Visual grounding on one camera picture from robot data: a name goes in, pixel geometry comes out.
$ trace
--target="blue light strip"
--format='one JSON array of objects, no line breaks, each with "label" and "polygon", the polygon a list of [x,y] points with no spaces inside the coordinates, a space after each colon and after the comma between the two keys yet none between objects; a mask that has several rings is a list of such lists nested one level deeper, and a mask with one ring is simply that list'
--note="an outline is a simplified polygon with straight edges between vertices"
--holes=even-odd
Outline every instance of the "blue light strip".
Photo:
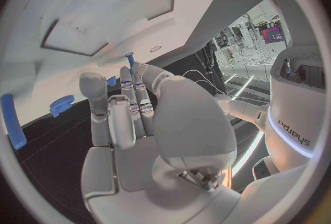
[{"label": "blue light strip", "polygon": [[314,154],[308,153],[302,149],[300,149],[298,146],[296,146],[293,142],[291,142],[285,135],[284,132],[282,132],[277,125],[273,122],[271,115],[270,115],[270,107],[268,108],[268,120],[271,125],[271,127],[275,130],[275,132],[287,143],[289,144],[293,149],[295,149],[298,153],[301,155],[307,157],[307,158],[312,158]]}]

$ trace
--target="blue plastic part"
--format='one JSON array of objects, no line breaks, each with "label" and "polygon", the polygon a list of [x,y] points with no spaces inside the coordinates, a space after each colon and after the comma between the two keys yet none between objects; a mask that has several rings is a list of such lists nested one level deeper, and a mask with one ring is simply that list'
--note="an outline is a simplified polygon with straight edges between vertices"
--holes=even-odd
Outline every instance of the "blue plastic part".
[{"label": "blue plastic part", "polygon": [[71,107],[71,103],[74,101],[73,95],[67,95],[60,99],[57,99],[50,105],[50,112],[53,117],[57,117],[60,113],[68,110]]},{"label": "blue plastic part", "polygon": [[135,63],[134,56],[132,54],[130,54],[130,55],[127,56],[127,59],[129,60],[130,67],[132,68],[132,66]]},{"label": "blue plastic part", "polygon": [[115,86],[116,85],[116,77],[113,76],[110,79],[107,79],[107,85],[109,85],[109,86]]},{"label": "blue plastic part", "polygon": [[19,124],[14,99],[11,94],[1,96],[1,108],[4,123],[6,125],[9,139],[15,150],[19,150],[26,144],[26,137]]}]

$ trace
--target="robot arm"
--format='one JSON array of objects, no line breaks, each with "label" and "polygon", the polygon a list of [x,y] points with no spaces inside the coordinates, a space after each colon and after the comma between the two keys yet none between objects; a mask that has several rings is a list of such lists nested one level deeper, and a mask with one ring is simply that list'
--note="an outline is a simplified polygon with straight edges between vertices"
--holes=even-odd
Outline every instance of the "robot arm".
[{"label": "robot arm", "polygon": [[230,96],[224,94],[216,94],[214,98],[217,100],[218,105],[222,108],[225,115],[230,114],[251,122],[262,132],[265,131],[269,104],[258,106],[243,101],[231,100]]}]

